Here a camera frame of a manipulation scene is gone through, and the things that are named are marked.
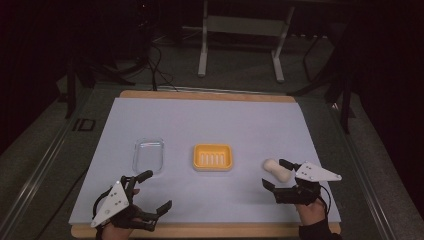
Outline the black metal stand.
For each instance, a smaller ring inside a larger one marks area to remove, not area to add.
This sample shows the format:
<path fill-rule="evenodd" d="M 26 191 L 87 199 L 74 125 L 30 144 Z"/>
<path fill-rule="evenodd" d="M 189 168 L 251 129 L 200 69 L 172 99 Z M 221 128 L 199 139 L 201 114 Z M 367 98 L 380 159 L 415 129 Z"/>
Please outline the black metal stand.
<path fill-rule="evenodd" d="M 319 70 L 319 72 L 311 78 L 307 68 L 306 57 L 313 49 L 313 47 L 318 43 L 319 40 L 323 38 L 323 35 L 318 36 L 302 59 L 303 68 L 307 79 L 310 81 L 310 84 L 306 87 L 303 87 L 299 90 L 290 93 L 290 96 L 302 96 L 305 95 L 323 85 L 329 84 L 329 88 L 324 95 L 324 100 L 327 103 L 331 103 L 333 106 L 336 105 L 336 102 L 339 98 L 342 98 L 342 103 L 340 107 L 340 125 L 346 134 L 350 133 L 349 130 L 349 113 L 350 113 L 350 100 L 351 100 L 351 86 L 352 79 L 349 77 L 343 77 L 335 67 L 335 56 L 337 52 L 336 49 L 331 53 L 328 61 L 324 66 Z"/>

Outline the white metal stand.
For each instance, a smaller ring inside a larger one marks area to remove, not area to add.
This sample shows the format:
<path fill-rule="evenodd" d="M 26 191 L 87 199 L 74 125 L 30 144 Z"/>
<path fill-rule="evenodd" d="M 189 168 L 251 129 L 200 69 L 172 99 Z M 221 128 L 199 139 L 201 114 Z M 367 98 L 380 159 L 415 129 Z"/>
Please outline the white metal stand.
<path fill-rule="evenodd" d="M 295 11 L 294 7 L 288 8 L 283 20 L 210 15 L 208 13 L 208 7 L 209 0 L 203 0 L 202 42 L 197 72 L 199 77 L 206 76 L 208 60 L 208 33 L 219 32 L 277 37 L 279 42 L 278 45 L 271 51 L 271 59 L 276 81 L 278 83 L 283 83 L 285 81 L 282 64 L 280 62 L 280 55 L 291 25 L 291 20 Z"/>

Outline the white soap bar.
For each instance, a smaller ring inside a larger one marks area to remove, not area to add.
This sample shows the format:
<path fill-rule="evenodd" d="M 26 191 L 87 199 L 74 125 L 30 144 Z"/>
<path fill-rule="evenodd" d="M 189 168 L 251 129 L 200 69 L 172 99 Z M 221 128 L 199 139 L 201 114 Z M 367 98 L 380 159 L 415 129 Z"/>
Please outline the white soap bar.
<path fill-rule="evenodd" d="M 279 182 L 286 183 L 291 179 L 291 171 L 281 166 L 274 159 L 266 159 L 263 163 L 263 168 L 265 171 L 272 174 Z"/>

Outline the yellow soap dish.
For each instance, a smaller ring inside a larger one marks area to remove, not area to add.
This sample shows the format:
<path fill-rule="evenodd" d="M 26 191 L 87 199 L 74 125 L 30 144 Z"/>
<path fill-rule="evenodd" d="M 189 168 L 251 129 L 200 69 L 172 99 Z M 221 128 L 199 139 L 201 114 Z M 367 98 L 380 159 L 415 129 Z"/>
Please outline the yellow soap dish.
<path fill-rule="evenodd" d="M 227 144 L 197 144 L 192 165 L 197 171 L 229 171 L 233 166 L 232 149 Z"/>

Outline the person's left hand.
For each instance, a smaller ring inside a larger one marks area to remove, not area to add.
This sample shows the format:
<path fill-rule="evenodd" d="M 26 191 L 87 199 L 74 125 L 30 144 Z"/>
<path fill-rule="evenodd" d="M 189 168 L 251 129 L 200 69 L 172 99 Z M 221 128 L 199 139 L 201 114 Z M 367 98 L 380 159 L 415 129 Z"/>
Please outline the person's left hand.
<path fill-rule="evenodd" d="M 129 240 L 133 229 L 119 228 L 114 226 L 112 223 L 108 223 L 104 226 L 101 239 L 102 240 Z"/>

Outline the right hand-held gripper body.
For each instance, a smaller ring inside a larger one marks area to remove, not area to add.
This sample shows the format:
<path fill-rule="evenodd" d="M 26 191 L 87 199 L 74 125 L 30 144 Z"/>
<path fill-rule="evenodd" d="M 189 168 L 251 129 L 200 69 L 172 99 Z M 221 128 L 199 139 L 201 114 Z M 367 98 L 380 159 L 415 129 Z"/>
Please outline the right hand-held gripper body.
<path fill-rule="evenodd" d="M 294 173 L 296 184 L 291 188 L 276 188 L 274 197 L 278 204 L 313 203 L 321 194 L 321 182 L 341 181 L 342 176 L 310 162 L 299 164 Z"/>

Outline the person's right hand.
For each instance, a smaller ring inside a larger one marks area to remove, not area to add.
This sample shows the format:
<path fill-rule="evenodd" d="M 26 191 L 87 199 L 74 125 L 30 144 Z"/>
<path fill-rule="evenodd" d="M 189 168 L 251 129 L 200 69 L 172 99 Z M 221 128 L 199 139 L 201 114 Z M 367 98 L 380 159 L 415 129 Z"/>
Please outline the person's right hand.
<path fill-rule="evenodd" d="M 308 205 L 296 204 L 295 208 L 299 215 L 300 226 L 302 228 L 311 227 L 321 223 L 328 223 L 326 204 L 320 199 L 316 199 L 313 203 Z"/>

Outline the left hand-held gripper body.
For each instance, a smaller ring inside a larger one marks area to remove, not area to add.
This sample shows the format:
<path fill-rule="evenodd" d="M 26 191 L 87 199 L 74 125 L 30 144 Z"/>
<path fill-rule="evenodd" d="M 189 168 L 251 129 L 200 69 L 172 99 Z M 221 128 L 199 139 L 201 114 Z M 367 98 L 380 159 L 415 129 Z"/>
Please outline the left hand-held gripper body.
<path fill-rule="evenodd" d="M 122 176 L 93 205 L 90 226 L 100 230 L 107 223 L 119 228 L 154 231 L 159 216 L 140 210 L 134 203 L 136 176 Z"/>

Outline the clear plastic tray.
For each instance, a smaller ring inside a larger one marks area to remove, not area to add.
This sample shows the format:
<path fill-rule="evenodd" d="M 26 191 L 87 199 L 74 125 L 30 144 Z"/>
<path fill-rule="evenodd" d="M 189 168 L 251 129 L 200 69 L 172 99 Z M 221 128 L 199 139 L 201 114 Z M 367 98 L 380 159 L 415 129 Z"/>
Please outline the clear plastic tray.
<path fill-rule="evenodd" d="M 164 142 L 161 138 L 142 138 L 135 143 L 132 169 L 141 174 L 151 170 L 159 173 L 164 162 Z"/>

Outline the black floor bracket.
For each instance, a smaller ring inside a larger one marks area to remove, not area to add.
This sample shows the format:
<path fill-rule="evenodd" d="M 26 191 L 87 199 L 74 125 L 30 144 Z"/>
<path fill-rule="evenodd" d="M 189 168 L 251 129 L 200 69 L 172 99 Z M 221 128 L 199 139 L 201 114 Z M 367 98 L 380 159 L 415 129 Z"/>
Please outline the black floor bracket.
<path fill-rule="evenodd" d="M 78 118 L 72 128 L 73 131 L 89 132 L 93 131 L 96 121 L 93 119 Z"/>

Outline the light blue table mat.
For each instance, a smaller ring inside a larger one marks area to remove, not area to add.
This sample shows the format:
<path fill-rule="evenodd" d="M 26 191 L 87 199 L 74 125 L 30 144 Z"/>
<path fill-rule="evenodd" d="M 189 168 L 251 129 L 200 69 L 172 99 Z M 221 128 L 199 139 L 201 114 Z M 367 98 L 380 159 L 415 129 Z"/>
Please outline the light blue table mat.
<path fill-rule="evenodd" d="M 299 217 L 291 205 L 276 203 L 262 182 L 274 178 L 262 164 L 285 158 L 318 163 L 304 116 L 296 103 L 161 100 L 114 101 L 87 176 L 69 219 L 88 224 L 99 195 L 133 173 L 135 143 L 162 139 L 160 172 L 141 185 L 135 204 L 155 211 L 173 203 L 161 223 L 288 223 Z M 227 144 L 233 166 L 224 172 L 192 166 L 197 144 Z"/>

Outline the metal floor rail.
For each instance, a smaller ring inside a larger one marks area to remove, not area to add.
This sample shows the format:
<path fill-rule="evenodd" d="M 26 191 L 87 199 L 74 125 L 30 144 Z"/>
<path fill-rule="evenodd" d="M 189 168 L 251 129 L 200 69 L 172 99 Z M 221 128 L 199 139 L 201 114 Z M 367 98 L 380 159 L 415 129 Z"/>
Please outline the metal floor rail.
<path fill-rule="evenodd" d="M 45 151 L 40 162 L 37 164 L 37 167 L 29 175 L 29 178 L 19 191 L 19 194 L 14 200 L 12 207 L 10 208 L 2 224 L 0 225 L 0 240 L 9 240 L 13 231 L 16 229 L 18 222 L 24 215 L 33 197 L 37 193 L 39 186 L 45 177 L 46 172 L 53 164 L 54 159 L 56 158 L 58 152 L 61 149 L 61 146 L 64 143 L 65 136 L 70 131 L 70 128 L 73 126 L 73 124 L 76 122 L 76 119 L 80 114 L 82 108 L 86 104 L 87 99 L 87 96 L 82 96 L 81 99 L 77 101 L 76 108 L 73 110 L 70 117 L 67 118 L 62 124 L 59 131 L 55 134 L 51 144 Z"/>
<path fill-rule="evenodd" d="M 397 240 L 393 223 L 395 213 L 391 210 L 396 200 L 391 193 L 401 190 L 400 197 L 403 198 L 403 185 L 385 147 L 360 104 L 351 103 L 351 107 L 346 109 L 347 130 L 341 123 L 344 111 L 341 105 L 330 104 L 330 109 L 349 150 L 357 183 L 380 239 Z"/>

